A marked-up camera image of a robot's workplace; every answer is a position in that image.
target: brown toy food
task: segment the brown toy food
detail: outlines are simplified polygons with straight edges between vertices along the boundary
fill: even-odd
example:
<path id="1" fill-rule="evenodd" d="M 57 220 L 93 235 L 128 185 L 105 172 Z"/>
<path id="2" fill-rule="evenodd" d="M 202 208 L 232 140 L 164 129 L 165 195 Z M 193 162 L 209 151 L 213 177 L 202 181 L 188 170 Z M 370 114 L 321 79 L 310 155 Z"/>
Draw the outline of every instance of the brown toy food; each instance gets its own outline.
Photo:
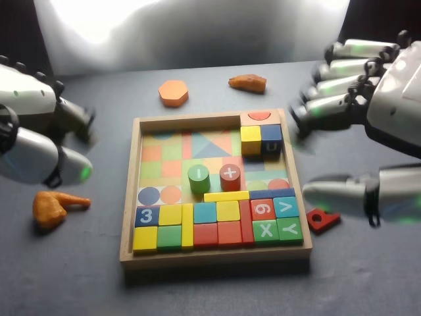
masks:
<path id="1" fill-rule="evenodd" d="M 60 192 L 38 192 L 32 205 L 34 219 L 44 229 L 52 229 L 60 224 L 67 216 L 63 206 L 81 205 L 89 207 L 90 199 L 71 196 Z"/>
<path id="2" fill-rule="evenodd" d="M 228 80 L 231 88 L 246 90 L 256 93 L 264 93 L 266 79 L 255 74 L 242 74 Z"/>
<path id="3" fill-rule="evenodd" d="M 189 90 L 184 81 L 169 80 L 158 89 L 162 103 L 166 107 L 180 107 L 189 98 Z"/>

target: blue rectangular block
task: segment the blue rectangular block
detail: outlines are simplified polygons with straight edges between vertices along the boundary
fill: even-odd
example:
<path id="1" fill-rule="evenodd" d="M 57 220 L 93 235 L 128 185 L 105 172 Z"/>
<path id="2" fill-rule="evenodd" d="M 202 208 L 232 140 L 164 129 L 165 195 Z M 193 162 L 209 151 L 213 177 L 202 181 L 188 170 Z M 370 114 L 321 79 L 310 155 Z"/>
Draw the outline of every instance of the blue rectangular block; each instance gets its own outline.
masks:
<path id="1" fill-rule="evenodd" d="M 193 220 L 195 224 L 216 223 L 216 203 L 195 203 Z"/>
<path id="2" fill-rule="evenodd" d="M 282 149 L 282 131 L 280 125 L 262 125 L 262 154 L 280 154 Z"/>
<path id="3" fill-rule="evenodd" d="M 135 227 L 158 226 L 159 206 L 139 206 L 136 209 Z"/>
<path id="4" fill-rule="evenodd" d="M 250 199 L 274 199 L 284 196 L 295 196 L 294 188 L 250 191 Z"/>
<path id="5" fill-rule="evenodd" d="M 295 196 L 274 198 L 275 214 L 277 219 L 286 217 L 298 217 L 298 205 Z"/>

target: plus sign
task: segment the plus sign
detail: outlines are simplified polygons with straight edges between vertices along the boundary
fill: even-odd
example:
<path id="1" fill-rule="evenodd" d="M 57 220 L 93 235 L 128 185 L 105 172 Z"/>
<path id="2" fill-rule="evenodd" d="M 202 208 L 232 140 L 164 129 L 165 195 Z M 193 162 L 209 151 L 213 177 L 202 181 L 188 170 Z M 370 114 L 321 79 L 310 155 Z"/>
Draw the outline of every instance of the plus sign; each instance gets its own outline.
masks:
<path id="1" fill-rule="evenodd" d="M 235 170 L 231 170 L 231 168 L 228 168 L 228 171 L 227 171 L 227 172 L 224 172 L 224 174 L 229 174 L 229 175 L 230 175 L 230 178 L 232 178 L 232 175 L 233 175 L 234 173 L 237 173 L 237 171 L 235 171 Z"/>

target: orange hexagon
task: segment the orange hexagon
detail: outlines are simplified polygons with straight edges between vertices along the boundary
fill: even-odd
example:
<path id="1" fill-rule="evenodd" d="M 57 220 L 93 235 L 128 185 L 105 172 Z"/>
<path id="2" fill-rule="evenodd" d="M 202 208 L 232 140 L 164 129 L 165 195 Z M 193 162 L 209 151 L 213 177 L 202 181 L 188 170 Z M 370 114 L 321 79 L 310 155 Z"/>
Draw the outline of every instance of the orange hexagon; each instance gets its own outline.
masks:
<path id="1" fill-rule="evenodd" d="M 189 98 L 189 90 L 184 81 L 169 80 L 158 89 L 162 103 L 166 107 L 179 107 Z"/>

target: table surface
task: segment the table surface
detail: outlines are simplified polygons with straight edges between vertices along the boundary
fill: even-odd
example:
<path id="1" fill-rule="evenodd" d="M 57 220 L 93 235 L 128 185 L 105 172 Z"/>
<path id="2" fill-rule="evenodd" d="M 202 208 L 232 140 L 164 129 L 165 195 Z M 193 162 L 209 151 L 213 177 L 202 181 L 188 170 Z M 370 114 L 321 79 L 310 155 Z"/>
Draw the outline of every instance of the table surface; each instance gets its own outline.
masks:
<path id="1" fill-rule="evenodd" d="M 124 274 L 118 261 L 132 122 L 136 117 L 287 106 L 309 83 L 314 62 L 127 72 L 66 78 L 64 97 L 96 109 L 99 136 L 87 152 L 84 185 L 61 188 L 92 199 L 56 231 L 34 229 L 32 200 L 41 186 L 0 178 L 1 315 L 419 315 L 419 225 L 343 218 L 313 236 L 310 262 L 254 263 Z M 238 74 L 267 78 L 265 95 L 230 89 Z M 184 80 L 189 101 L 165 109 L 158 87 Z M 68 137 L 66 145 L 86 152 Z M 294 151 L 301 185 L 329 173 L 377 173 L 416 160 L 369 140 L 361 126 L 315 138 Z"/>

